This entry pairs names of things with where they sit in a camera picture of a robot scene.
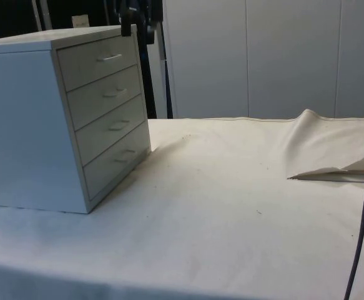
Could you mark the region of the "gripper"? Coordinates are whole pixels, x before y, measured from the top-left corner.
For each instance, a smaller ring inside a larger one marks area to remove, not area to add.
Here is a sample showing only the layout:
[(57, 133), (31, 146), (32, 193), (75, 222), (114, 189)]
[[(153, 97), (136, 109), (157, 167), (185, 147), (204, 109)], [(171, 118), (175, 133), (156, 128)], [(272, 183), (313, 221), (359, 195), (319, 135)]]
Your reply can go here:
[(115, 1), (115, 12), (121, 17), (121, 34), (131, 36), (132, 25), (137, 21), (137, 14), (145, 17), (145, 43), (155, 42), (156, 23), (164, 20), (163, 0)]

